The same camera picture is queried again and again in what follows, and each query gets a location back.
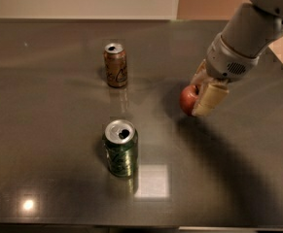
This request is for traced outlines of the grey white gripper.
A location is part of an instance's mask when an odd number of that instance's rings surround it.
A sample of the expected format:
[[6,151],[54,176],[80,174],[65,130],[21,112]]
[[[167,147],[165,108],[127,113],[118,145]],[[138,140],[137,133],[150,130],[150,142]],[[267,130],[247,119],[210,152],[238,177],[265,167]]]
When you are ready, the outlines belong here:
[[[228,83],[219,80],[239,81],[258,61],[258,57],[249,58],[233,51],[218,34],[190,81],[193,95],[198,95],[192,115],[208,116],[229,94]],[[208,75],[219,80],[208,82]]]

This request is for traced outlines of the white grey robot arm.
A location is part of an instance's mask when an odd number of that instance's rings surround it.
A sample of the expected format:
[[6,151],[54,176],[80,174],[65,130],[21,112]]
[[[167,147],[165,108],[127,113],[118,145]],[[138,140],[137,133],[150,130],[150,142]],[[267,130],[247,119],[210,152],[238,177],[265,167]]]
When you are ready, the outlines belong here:
[[191,83],[181,93],[181,108],[204,117],[229,94],[228,84],[257,66],[261,54],[283,37],[283,0],[249,0],[235,12],[209,46]]

